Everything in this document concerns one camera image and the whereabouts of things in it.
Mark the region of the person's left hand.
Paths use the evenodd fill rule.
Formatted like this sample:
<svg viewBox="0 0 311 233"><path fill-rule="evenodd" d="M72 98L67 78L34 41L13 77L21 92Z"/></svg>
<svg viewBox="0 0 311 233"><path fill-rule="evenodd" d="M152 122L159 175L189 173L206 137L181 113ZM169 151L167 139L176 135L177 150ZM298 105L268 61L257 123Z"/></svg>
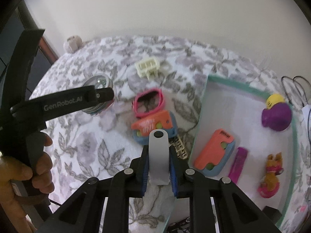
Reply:
<svg viewBox="0 0 311 233"><path fill-rule="evenodd" d="M44 194L54 191L51 169L52 160L47 153L43 153L37 162L33 176L33 171L27 165L10 157L1 157L1 206L8 219L17 232L35 232L36 228L26 218L26 212L16 200L11 180L31 180L34 188Z"/></svg>

